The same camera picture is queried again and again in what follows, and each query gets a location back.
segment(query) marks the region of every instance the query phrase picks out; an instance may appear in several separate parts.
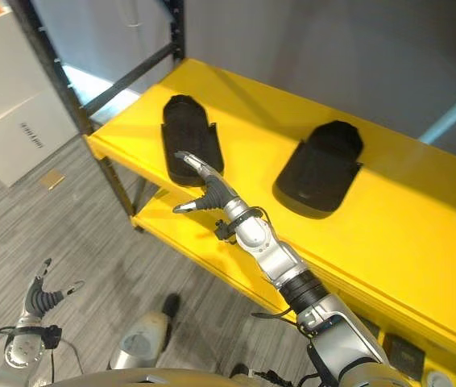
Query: yellow shelf board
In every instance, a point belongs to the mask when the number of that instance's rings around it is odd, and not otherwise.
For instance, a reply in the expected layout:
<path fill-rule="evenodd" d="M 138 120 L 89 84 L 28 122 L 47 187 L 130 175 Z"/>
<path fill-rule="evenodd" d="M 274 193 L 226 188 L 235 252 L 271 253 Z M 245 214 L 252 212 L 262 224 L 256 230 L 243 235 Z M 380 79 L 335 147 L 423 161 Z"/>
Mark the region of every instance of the yellow shelf board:
<path fill-rule="evenodd" d="M 132 221 L 268 310 L 277 313 L 287 309 L 288 305 L 279 292 L 263 277 L 253 257 L 238 245 L 224 243 L 215 237 L 214 224 L 216 220 L 222 218 L 221 211 L 172 213 L 174 205 L 184 198 L 186 197 L 183 195 L 168 193 L 161 189 L 132 218 Z M 341 294 L 341 296 L 346 301 L 353 302 L 353 305 L 357 305 L 352 298 L 345 294 Z M 360 308 L 357 308 L 356 311 L 360 313 L 363 304 L 360 302 L 358 304 Z M 372 320 L 379 323 L 386 331 L 402 335 L 417 346 L 424 348 L 427 354 L 425 369 L 443 371 L 456 385 L 455 355 L 451 355 L 450 352 L 442 350 L 440 347 L 428 346 L 427 342 L 424 342 L 423 335 L 413 335 L 410 331 L 398 331 L 390 321 L 380 321 L 373 310 L 368 313 L 373 314 Z M 294 319 L 294 313 L 288 314 L 287 317 Z"/>
<path fill-rule="evenodd" d="M 322 277 L 456 345 L 455 156 L 190 59 L 88 137 L 94 155 L 185 200 L 200 196 L 201 189 L 178 186 L 167 174 L 160 124 L 175 94 L 191 95 L 206 108 L 218 124 L 225 178 L 248 204 L 266 208 L 280 238 Z M 364 166 L 331 216 L 294 214 L 273 197 L 273 182 L 298 140 L 335 119 L 359 129 Z"/>

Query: small paper on floor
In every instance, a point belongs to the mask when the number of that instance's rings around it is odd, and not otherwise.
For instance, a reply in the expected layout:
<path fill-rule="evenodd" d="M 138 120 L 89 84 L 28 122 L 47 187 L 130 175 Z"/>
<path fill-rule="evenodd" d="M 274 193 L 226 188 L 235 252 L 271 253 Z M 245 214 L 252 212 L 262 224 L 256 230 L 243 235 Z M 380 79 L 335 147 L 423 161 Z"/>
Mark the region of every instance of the small paper on floor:
<path fill-rule="evenodd" d="M 45 176 L 40 179 L 40 183 L 50 191 L 59 185 L 64 179 L 65 176 L 62 175 L 59 171 L 56 169 L 51 169 L 45 174 Z"/>

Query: metal shelf frame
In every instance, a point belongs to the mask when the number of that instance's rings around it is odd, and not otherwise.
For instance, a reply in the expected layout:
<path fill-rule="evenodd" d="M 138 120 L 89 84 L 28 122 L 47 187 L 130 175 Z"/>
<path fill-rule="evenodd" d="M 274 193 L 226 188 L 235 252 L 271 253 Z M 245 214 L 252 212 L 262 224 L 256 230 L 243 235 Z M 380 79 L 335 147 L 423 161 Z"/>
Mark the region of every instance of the metal shelf frame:
<path fill-rule="evenodd" d="M 67 112 L 76 124 L 82 135 L 92 135 L 94 132 L 91 116 L 100 110 L 113 97 L 126 89 L 129 85 L 155 67 L 163 59 L 172 55 L 175 65 L 185 58 L 185 30 L 184 30 L 184 0 L 156 0 L 159 1 L 171 15 L 171 41 L 160 50 L 149 56 L 129 73 L 119 78 L 109 89 L 100 93 L 86 104 L 81 104 L 62 67 L 62 60 L 52 45 L 48 30 L 43 25 L 40 16 L 31 0 L 9 0 L 8 3 L 19 21 L 24 34 L 29 40 L 41 65 L 56 89 Z M 126 189 L 118 178 L 114 166 L 108 157 L 98 160 L 94 157 L 106 180 L 110 184 L 115 196 L 122 205 L 128 217 L 134 216 L 139 205 L 145 179 L 139 178 L 137 191 L 133 201 L 130 200 Z"/>

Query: shelf rack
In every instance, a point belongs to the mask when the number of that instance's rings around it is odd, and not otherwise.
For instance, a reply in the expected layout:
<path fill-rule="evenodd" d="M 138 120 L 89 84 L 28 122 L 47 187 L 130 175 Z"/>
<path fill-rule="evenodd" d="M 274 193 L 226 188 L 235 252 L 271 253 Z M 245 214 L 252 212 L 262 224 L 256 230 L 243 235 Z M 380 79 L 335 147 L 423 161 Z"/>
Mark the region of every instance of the shelf rack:
<path fill-rule="evenodd" d="M 200 196 L 167 175 L 160 138 L 162 108 L 192 95 L 218 123 L 225 177 L 252 205 L 267 209 L 281 239 L 363 317 L 427 352 L 426 367 L 456 381 L 456 157 L 387 128 L 197 60 L 185 59 L 184 3 L 163 1 L 173 17 L 172 41 L 82 106 L 30 2 L 11 1 L 44 64 L 134 227 L 142 227 L 269 310 L 284 301 L 256 264 L 213 235 L 219 213 L 175 215 Z M 90 115 L 163 58 L 176 68 L 99 130 Z M 342 206 L 323 220 L 289 211 L 272 184 L 300 139 L 339 119 L 363 137 L 364 167 Z M 161 187 L 136 209 L 112 167 L 118 162 Z"/>

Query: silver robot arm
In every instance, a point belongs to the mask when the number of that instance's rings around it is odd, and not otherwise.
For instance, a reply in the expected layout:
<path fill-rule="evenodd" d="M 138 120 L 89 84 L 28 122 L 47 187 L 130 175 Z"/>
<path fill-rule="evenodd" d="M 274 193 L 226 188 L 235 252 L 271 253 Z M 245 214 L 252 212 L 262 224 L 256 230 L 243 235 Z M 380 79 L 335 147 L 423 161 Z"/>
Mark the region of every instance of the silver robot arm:
<path fill-rule="evenodd" d="M 51 262 L 51 259 L 44 261 L 27 288 L 22 313 L 6 342 L 4 361 L 0 367 L 0 387 L 29 386 L 29 380 L 38 369 L 44 351 L 60 341 L 60 328 L 42 327 L 44 315 L 84 284 L 78 281 L 66 289 L 44 292 L 42 286 Z"/>
<path fill-rule="evenodd" d="M 307 351 L 326 385 L 408 386 L 390 367 L 388 358 L 371 332 L 336 295 L 329 293 L 301 257 L 280 241 L 272 225 L 262 220 L 262 209 L 249 207 L 203 160 L 189 152 L 176 157 L 197 171 L 206 183 L 202 198 L 179 205 L 173 212 L 223 209 L 230 225 L 217 223 L 216 235 L 235 234 L 238 244 L 250 253 L 268 280 L 296 312 L 300 331 L 309 338 Z"/>

